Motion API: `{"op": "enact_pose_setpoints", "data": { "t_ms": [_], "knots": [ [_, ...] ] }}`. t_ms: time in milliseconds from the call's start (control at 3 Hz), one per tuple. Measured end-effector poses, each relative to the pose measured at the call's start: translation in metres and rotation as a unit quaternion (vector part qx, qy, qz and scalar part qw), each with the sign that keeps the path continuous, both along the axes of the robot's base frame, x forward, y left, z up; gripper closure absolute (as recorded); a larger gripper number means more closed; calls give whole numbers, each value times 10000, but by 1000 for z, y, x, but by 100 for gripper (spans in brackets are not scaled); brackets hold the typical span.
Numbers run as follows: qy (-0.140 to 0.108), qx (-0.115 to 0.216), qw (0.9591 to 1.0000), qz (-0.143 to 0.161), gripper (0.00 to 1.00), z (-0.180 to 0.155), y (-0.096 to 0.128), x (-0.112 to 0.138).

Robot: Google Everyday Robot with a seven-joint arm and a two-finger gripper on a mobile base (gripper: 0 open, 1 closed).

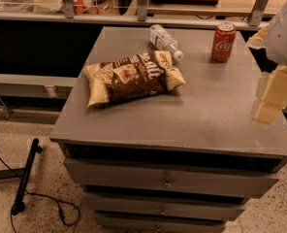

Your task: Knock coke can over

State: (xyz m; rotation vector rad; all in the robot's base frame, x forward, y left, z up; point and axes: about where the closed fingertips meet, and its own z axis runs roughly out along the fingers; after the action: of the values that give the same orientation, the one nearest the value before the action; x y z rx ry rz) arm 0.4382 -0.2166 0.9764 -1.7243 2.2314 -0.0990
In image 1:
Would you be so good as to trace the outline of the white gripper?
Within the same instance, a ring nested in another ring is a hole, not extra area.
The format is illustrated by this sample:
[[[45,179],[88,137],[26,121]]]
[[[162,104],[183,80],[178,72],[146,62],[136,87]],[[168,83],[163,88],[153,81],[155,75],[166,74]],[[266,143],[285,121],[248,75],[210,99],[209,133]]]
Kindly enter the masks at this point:
[[[287,106],[287,1],[269,27],[262,27],[246,44],[252,49],[266,48],[269,60],[283,64],[260,78],[253,109],[257,122],[272,124]]]

